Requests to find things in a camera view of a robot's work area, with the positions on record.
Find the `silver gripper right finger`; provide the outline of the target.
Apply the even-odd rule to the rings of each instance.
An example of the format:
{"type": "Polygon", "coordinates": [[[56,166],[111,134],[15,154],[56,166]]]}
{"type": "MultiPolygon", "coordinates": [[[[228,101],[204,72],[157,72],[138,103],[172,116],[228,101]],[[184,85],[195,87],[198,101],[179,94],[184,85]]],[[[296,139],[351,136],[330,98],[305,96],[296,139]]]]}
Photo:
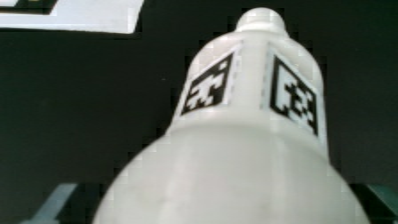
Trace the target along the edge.
{"type": "Polygon", "coordinates": [[[365,199],[371,214],[398,214],[398,193],[385,185],[367,184],[369,196],[365,199]]]}

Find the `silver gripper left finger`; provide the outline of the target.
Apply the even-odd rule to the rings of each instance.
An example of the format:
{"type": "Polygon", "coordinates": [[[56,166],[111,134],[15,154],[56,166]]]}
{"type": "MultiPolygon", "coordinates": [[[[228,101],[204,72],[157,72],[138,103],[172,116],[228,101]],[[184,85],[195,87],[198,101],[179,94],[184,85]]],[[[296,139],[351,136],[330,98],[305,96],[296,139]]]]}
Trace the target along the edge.
{"type": "Polygon", "coordinates": [[[56,216],[65,206],[76,186],[76,183],[61,183],[54,187],[31,218],[22,220],[19,224],[60,224],[56,216]]]}

